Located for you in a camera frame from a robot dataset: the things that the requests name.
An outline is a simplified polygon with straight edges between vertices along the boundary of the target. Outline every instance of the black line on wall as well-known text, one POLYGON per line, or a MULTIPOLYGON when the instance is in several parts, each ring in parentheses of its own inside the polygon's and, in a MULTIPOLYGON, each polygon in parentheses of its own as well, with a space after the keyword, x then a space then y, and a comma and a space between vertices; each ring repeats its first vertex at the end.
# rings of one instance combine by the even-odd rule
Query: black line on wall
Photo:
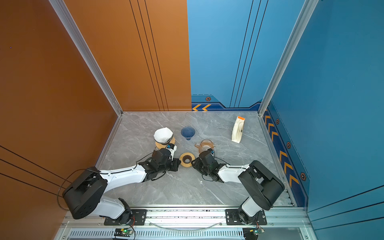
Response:
POLYGON ((147 31, 145 30, 144 20, 143 20, 143 16, 142 16, 142 14, 141 14, 141 9, 140 9, 139 0, 137 0, 137 4, 138 4, 138 6, 139 6, 139 11, 140 11, 140 16, 141 16, 141 21, 142 21, 142 23, 143 23, 143 27, 144 27, 145 38, 147 39, 148 50, 149 50, 149 55, 151 56, 151 60, 152 60, 153 71, 155 72, 155 77, 156 77, 156 82, 157 82, 157 88, 159 89, 159 94, 160 94, 161 104, 163 105, 163 110, 165 110, 165 108, 164 108, 164 102, 163 102, 163 97, 161 96, 161 91, 160 91, 159 81, 158 81, 158 79, 157 79, 157 74, 156 74, 155 64, 153 63, 153 58, 152 58, 152 53, 151 53, 151 47, 149 46, 149 41, 148 41, 148 37, 147 37, 147 31))
POLYGON ((45 190, 45 189, 42 189, 42 188, 36 187, 35 185, 32 185, 32 184, 29 184, 29 183, 23 182, 23 181, 21 181, 21 180, 18 180, 18 179, 16 179, 16 178, 13 178, 13 177, 11 177, 11 176, 5 175, 5 174, 3 174, 3 173, 0 173, 0 174, 1 174, 1 175, 3 175, 3 176, 6 176, 6 177, 12 178, 13 180, 16 180, 16 181, 22 182, 22 183, 24 183, 24 184, 26 184, 26 185, 29 185, 29 186, 35 187, 35 188, 37 188, 37 189, 43 190, 43 191, 45 191, 45 192, 49 192, 50 194, 53 194, 53 195, 55 195, 55 196, 57 195, 57 194, 55 194, 55 193, 53 193, 53 192, 50 192, 50 191, 47 191, 47 190, 45 190))
POLYGON ((5 148, 5 147, 1 146, 1 145, 0 145, 0 147, 1 147, 1 148, 3 148, 3 149, 5 149, 5 150, 7 150, 8 152, 11 152, 11 153, 13 153, 14 155, 16 155, 16 156, 18 156, 18 157, 21 157, 22 159, 24 159, 24 160, 26 160, 26 161, 28 161, 28 162, 32 163, 33 165, 36 165, 36 166, 38 166, 39 168, 42 168, 42 169, 46 170, 47 172, 50 172, 50 173, 52 173, 53 175, 55 175, 55 176, 57 176, 57 177, 59 177, 59 178, 61 178, 61 179, 65 180, 65 181, 67 181, 67 182, 70 182, 70 181, 66 180, 65 178, 62 178, 62 177, 60 177, 59 175, 57 175, 57 174, 54 174, 53 172, 51 172, 51 171, 49 171, 49 170, 47 170, 47 169, 43 168, 42 166, 40 166, 40 165, 38 165, 38 164, 36 164, 36 163, 34 163, 34 162, 32 162, 32 161, 30 161, 30 160, 26 159, 25 157, 22 157, 22 156, 20 156, 19 154, 15 153, 15 152, 12 152, 11 150, 9 150, 9 149, 7 149, 7 148, 5 148))
POLYGON ((314 229, 314 230, 316 231, 316 230, 322 230, 322 229, 327 229, 327 228, 332 228, 332 227, 345 226, 345 225, 354 224, 354 223, 368 222, 368 221, 378 220, 378 219, 382 219, 382 218, 384 218, 384 217, 377 217, 377 218, 372 218, 372 219, 358 221, 358 222, 345 223, 345 224, 340 224, 340 225, 331 226, 331 227, 323 227, 323 228, 314 229))
POLYGON ((355 211, 355 210, 364 209, 364 208, 366 208, 366 207, 371 207, 371 206, 375 206, 375 205, 382 204, 382 203, 384 203, 384 202, 378 202, 378 203, 371 204, 371 205, 368 205, 368 206, 359 207, 359 208, 356 208, 356 209, 352 209, 352 210, 348 210, 348 211, 345 211, 345 212, 341 212, 341 213, 339 213, 339 214, 333 214, 333 215, 331 215, 331 216, 318 218, 318 219, 315 219, 315 220, 311 220, 311 222, 313 222, 313 221, 317 221, 317 220, 321 220, 321 219, 325 219, 325 218, 328 218, 328 217, 333 217, 333 216, 340 215, 340 214, 344 214, 344 213, 347 213, 347 212, 353 212, 353 211, 355 211))
POLYGON ((235 91, 236 78, 237 78, 237 73, 239 72, 240 61, 241 61, 241 55, 243 54, 243 48, 244 48, 244 43, 245 43, 245 36, 247 35, 249 19, 250 19, 250 17, 251 17, 251 12, 252 12, 252 6, 253 6, 253 0, 252 0, 252 4, 251 4, 251 10, 249 11, 249 17, 248 17, 248 22, 247 22, 247 28, 245 29, 244 40, 243 40, 243 46, 241 47, 240 59, 239 59, 239 64, 238 64, 238 66, 237 66, 236 77, 235 77, 235 83, 233 84, 233 90, 232 90, 231 102, 229 103, 229 107, 231 107, 231 104, 232 104, 232 98, 233 98, 233 93, 234 93, 234 91, 235 91))
POLYGON ((151 35, 152 35, 152 40, 153 40, 153 46, 155 47, 155 54, 156 54, 156 59, 157 59, 157 65, 159 66, 159 71, 160 71, 160 79, 161 79, 161 84, 163 85, 163 91, 164 91, 164 97, 166 99, 166 105, 167 105, 167 110, 169 111, 169 108, 168 108, 168 101, 167 101, 167 95, 166 95, 166 91, 164 89, 164 82, 163 82, 163 77, 161 75, 161 69, 160 69, 160 63, 159 63, 159 57, 157 56, 157 50, 156 50, 156 44, 155 44, 155 39, 153 37, 153 32, 152 32, 152 27, 151 27, 151 21, 149 20, 149 14, 148 14, 148 8, 147 8, 147 2, 146 0, 144 0, 144 3, 145 3, 145 8, 147 10, 147 16, 148 16, 148 22, 149 22, 149 27, 151 29, 151 35))
POLYGON ((241 96, 240 96, 239 104, 237 105, 238 107, 240 106, 240 101, 241 101, 241 98, 242 98, 242 96, 243 96, 245 83, 247 82, 247 77, 248 77, 248 73, 249 73, 249 68, 251 67, 251 63, 252 63, 252 59, 253 59, 253 54, 255 53, 255 48, 256 48, 257 40, 259 39, 260 29, 262 28, 262 24, 263 24, 263 20, 264 20, 264 15, 265 15, 266 7, 268 6, 268 1, 269 1, 269 0, 267 0, 266 5, 265 5, 265 9, 264 9, 264 14, 263 14, 262 22, 261 22, 260 27, 259 27, 259 33, 257 34, 255 47, 253 48, 253 53, 252 53, 251 61, 250 61, 249 66, 248 66, 247 76, 245 77, 244 85, 243 85, 243 90, 241 91, 241 96))
POLYGON ((237 94, 236 94, 235 104, 234 104, 233 107, 236 106, 237 96, 238 96, 238 94, 239 94, 239 89, 240 89, 240 85, 241 85, 241 80, 242 80, 242 78, 243 78, 243 73, 244 73, 245 64, 247 63, 249 47, 251 46, 252 37, 253 37, 253 31, 255 30, 256 20, 257 20, 257 16, 259 15, 259 10, 260 10, 260 4, 261 4, 261 3, 262 3, 262 1, 260 0, 259 8, 257 9, 257 13, 256 13, 255 23, 253 24, 253 29, 252 29, 252 34, 251 34, 251 40, 249 40, 249 45, 248 45, 247 55, 245 56, 245 62, 244 62, 243 71, 242 71, 242 73, 241 73, 241 77, 240 77, 239 88, 237 89, 237 94))
POLYGON ((370 192, 370 191, 373 191, 373 190, 379 189, 379 188, 381 188, 381 187, 384 187, 384 185, 381 185, 381 186, 378 186, 378 187, 372 188, 372 189, 370 189, 370 190, 367 190, 367 191, 365 191, 365 192, 361 192, 361 193, 359 193, 359 194, 356 194, 356 195, 353 195, 353 196, 350 196, 350 197, 347 197, 347 198, 341 199, 341 200, 339 200, 339 201, 337 201, 337 202, 333 202, 333 203, 331 203, 331 204, 327 204, 327 205, 325 205, 325 206, 322 206, 322 207, 319 207, 319 208, 313 209, 313 210, 309 211, 308 213, 310 213, 310 212, 313 212, 313 211, 316 211, 316 210, 319 210, 319 209, 322 209, 323 207, 328 207, 328 206, 330 206, 330 205, 332 205, 332 204, 336 204, 336 203, 338 203, 338 202, 342 202, 342 201, 344 201, 344 200, 347 200, 347 199, 350 199, 350 198, 356 197, 356 196, 358 196, 358 195, 361 195, 361 194, 364 194, 364 193, 367 193, 367 192, 370 192))
POLYGON ((49 180, 47 180, 47 179, 45 179, 45 178, 42 178, 42 177, 40 177, 40 176, 37 176, 36 174, 33 174, 33 173, 31 173, 31 172, 29 172, 29 171, 27 171, 27 170, 25 170, 25 169, 22 169, 21 167, 18 167, 18 166, 16 166, 16 165, 13 165, 12 163, 7 162, 6 160, 3 160, 3 159, 0 159, 0 160, 3 161, 3 162, 5 162, 5 163, 8 163, 9 165, 12 165, 12 166, 14 166, 14 167, 17 167, 18 169, 21 169, 21 170, 23 170, 23 171, 25 171, 25 172, 27 172, 27 173, 29 173, 29 174, 32 174, 32 175, 34 175, 34 176, 36 176, 36 177, 38 177, 38 178, 41 178, 41 179, 43 179, 43 180, 46 180, 47 182, 50 182, 50 183, 52 183, 52 184, 54 184, 54 185, 60 187, 60 185, 58 185, 58 184, 56 184, 56 183, 54 183, 54 182, 51 182, 51 181, 49 181, 49 180))
POLYGON ((143 48, 143 53, 144 53, 144 57, 145 57, 145 62, 147 63, 148 72, 149 72, 149 76, 150 76, 150 78, 151 78, 151 82, 152 82, 153 91, 155 92, 155 97, 156 97, 156 101, 157 101, 157 106, 159 107, 159 111, 160 111, 160 105, 159 105, 159 101, 158 101, 158 99, 157 99, 156 90, 155 90, 155 85, 153 84, 153 80, 152 80, 151 71, 149 70, 149 65, 148 65, 147 57, 146 57, 146 55, 145 55, 145 51, 144 51, 143 42, 141 41, 140 32, 139 32, 139 27, 137 26, 136 17, 135 17, 135 13, 133 12, 133 7, 132 7, 132 3, 131 3, 131 0, 129 0, 129 4, 131 5, 131 9, 132 9, 133 18, 134 18, 134 20, 135 20, 135 23, 136 23, 137 33, 139 34, 139 38, 140 38, 140 42, 141 42, 141 47, 143 48))

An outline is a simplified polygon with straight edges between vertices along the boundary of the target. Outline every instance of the orange wall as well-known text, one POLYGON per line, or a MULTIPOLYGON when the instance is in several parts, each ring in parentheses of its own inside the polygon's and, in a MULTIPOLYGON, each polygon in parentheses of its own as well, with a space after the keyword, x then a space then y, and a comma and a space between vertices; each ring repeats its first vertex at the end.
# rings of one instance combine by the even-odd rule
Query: orange wall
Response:
MULTIPOLYGON (((94 165, 117 116, 49 1, 3 1, 0 32, 0 145, 61 177, 94 165)), ((0 159, 62 183, 1 148, 0 159)), ((58 190, 3 161, 0 173, 58 190)), ((14 232, 22 226, 28 239, 52 239, 66 214, 56 196, 4 175, 0 180, 1 238, 20 239, 14 232)))
POLYGON ((124 111, 191 110, 186 0, 65 0, 124 111))

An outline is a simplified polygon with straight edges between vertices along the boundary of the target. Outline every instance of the robotic arm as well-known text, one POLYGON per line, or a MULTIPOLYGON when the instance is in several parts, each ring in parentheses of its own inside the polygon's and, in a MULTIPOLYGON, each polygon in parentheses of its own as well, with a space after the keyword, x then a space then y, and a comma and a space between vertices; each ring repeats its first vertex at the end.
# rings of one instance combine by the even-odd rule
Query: robotic arm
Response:
POLYGON ((213 157, 214 151, 208 149, 192 161, 192 166, 216 182, 237 182, 243 184, 251 197, 239 207, 239 217, 243 224, 251 224, 261 209, 270 210, 284 191, 281 180, 259 161, 243 166, 219 164, 213 157))
POLYGON ((176 172, 181 161, 173 158, 174 144, 155 150, 152 156, 136 166, 116 170, 97 170, 90 167, 63 192, 63 198, 74 219, 86 216, 104 216, 126 224, 132 211, 124 199, 112 199, 103 194, 113 188, 134 182, 145 182, 162 177, 166 171, 176 172))

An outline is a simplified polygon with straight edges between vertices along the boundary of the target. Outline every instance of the yellow chevron arrow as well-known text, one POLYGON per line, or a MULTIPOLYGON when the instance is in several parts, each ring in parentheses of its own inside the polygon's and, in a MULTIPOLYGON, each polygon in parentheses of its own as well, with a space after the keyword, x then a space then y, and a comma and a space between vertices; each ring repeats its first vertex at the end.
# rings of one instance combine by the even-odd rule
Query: yellow chevron arrow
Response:
POLYGON ((196 112, 198 112, 198 110, 196 108, 200 107, 201 104, 198 104, 196 105, 194 108, 192 108, 192 110, 195 110, 196 112))
POLYGON ((294 177, 292 176, 291 174, 289 175, 289 186, 292 187, 292 180, 294 180, 295 182, 297 182, 297 184, 300 184, 299 181, 294 177))
POLYGON ((287 174, 287 167, 289 167, 290 169, 293 170, 293 167, 291 165, 289 165, 287 162, 284 163, 284 172, 285 174, 287 174))
POLYGON ((267 118, 270 119, 271 117, 270 117, 270 116, 265 116, 265 125, 266 125, 266 119, 267 119, 267 118))
POLYGON ((280 151, 280 162, 281 162, 281 156, 282 156, 282 155, 288 157, 287 154, 286 154, 285 152, 280 151))
POLYGON ((209 106, 211 106, 211 104, 208 104, 207 106, 203 107, 203 110, 204 110, 204 111, 208 111, 208 110, 207 110, 207 107, 209 107, 209 106))
POLYGON ((270 132, 271 126, 274 127, 274 125, 272 123, 268 123, 268 132, 270 132))
POLYGON ((277 134, 277 132, 272 131, 272 142, 273 142, 273 136, 274 136, 274 135, 279 136, 279 135, 277 134))

